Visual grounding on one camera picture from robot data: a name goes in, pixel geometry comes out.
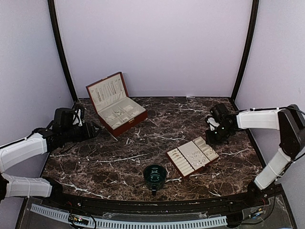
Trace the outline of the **red jewelry box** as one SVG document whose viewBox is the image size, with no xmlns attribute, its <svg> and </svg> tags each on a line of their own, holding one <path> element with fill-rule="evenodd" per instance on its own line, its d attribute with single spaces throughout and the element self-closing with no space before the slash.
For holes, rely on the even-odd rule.
<svg viewBox="0 0 305 229">
<path fill-rule="evenodd" d="M 148 117 L 147 110 L 129 97 L 122 72 L 87 85 L 86 89 L 100 122 L 114 137 Z"/>
</svg>

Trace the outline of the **red jewelry tray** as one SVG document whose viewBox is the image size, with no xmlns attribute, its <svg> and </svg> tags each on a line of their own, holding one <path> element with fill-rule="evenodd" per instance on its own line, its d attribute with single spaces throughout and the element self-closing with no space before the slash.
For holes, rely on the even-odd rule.
<svg viewBox="0 0 305 229">
<path fill-rule="evenodd" d="M 183 178 L 189 177 L 219 158 L 201 136 L 168 151 L 166 155 Z"/>
</svg>

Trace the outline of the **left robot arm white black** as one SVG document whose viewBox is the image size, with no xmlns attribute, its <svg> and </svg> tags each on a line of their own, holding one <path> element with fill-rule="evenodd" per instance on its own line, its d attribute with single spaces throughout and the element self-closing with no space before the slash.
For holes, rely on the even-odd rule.
<svg viewBox="0 0 305 229">
<path fill-rule="evenodd" d="M 20 140 L 0 148 L 0 198 L 44 197 L 57 208 L 67 204 L 63 187 L 52 178 L 17 177 L 6 170 L 34 156 L 50 153 L 66 143 L 78 143 L 95 138 L 101 127 L 84 121 L 84 109 L 58 108 L 46 128 L 36 128 Z"/>
</svg>

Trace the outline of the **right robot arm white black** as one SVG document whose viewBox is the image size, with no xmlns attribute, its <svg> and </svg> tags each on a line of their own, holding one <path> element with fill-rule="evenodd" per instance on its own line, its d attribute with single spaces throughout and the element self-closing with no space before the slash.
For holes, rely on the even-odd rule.
<svg viewBox="0 0 305 229">
<path fill-rule="evenodd" d="M 277 151 L 247 187 L 243 203 L 248 207 L 255 206 L 263 191 L 305 155 L 305 113 L 295 104 L 230 112 L 220 103 L 210 109 L 205 121 L 209 126 L 206 140 L 210 144 L 224 143 L 241 131 L 278 137 Z"/>
</svg>

